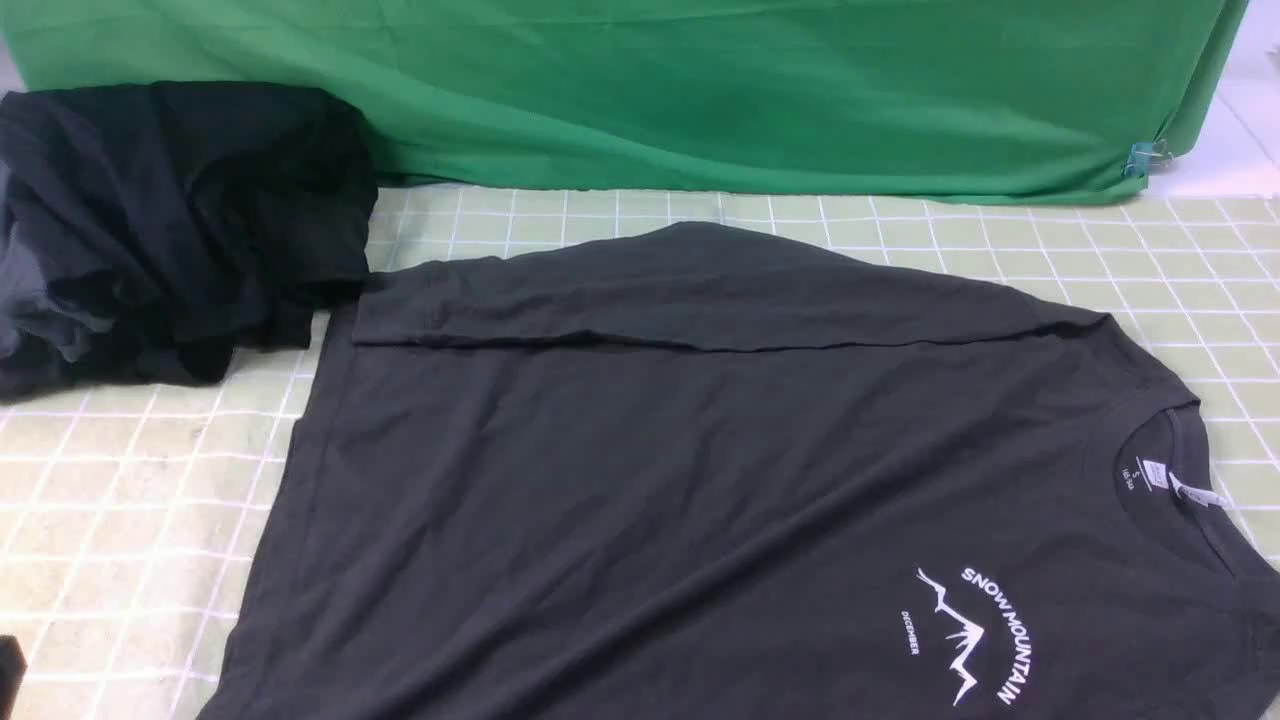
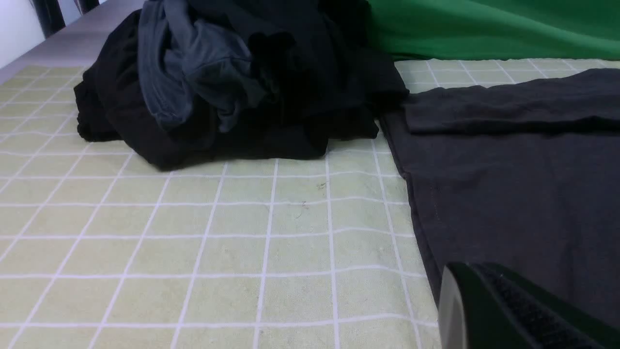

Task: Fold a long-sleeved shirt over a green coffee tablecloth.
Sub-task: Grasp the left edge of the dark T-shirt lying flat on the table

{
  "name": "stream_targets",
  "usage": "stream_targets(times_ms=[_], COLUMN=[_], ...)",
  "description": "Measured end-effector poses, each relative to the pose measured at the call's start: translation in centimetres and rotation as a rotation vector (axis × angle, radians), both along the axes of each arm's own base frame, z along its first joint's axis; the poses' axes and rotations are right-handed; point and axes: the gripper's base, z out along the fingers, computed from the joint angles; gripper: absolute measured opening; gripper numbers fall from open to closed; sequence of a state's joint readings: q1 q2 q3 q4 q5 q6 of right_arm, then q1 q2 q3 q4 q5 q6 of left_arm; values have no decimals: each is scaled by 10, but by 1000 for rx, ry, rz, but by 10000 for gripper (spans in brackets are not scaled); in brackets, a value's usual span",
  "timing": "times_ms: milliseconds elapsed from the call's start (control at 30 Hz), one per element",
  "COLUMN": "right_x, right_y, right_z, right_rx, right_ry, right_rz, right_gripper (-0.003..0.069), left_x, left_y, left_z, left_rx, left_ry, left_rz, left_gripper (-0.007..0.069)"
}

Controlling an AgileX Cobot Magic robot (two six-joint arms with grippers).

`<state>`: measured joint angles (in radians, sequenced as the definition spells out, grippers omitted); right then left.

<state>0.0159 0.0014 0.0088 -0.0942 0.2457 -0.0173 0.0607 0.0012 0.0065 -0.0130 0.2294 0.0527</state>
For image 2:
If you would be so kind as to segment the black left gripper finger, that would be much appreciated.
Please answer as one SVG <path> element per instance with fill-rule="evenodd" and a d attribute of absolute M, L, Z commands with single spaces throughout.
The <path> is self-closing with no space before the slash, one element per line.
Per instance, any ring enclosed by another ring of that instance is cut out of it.
<path fill-rule="evenodd" d="M 445 265 L 438 303 L 443 349 L 617 349 L 620 334 L 496 263 Z"/>

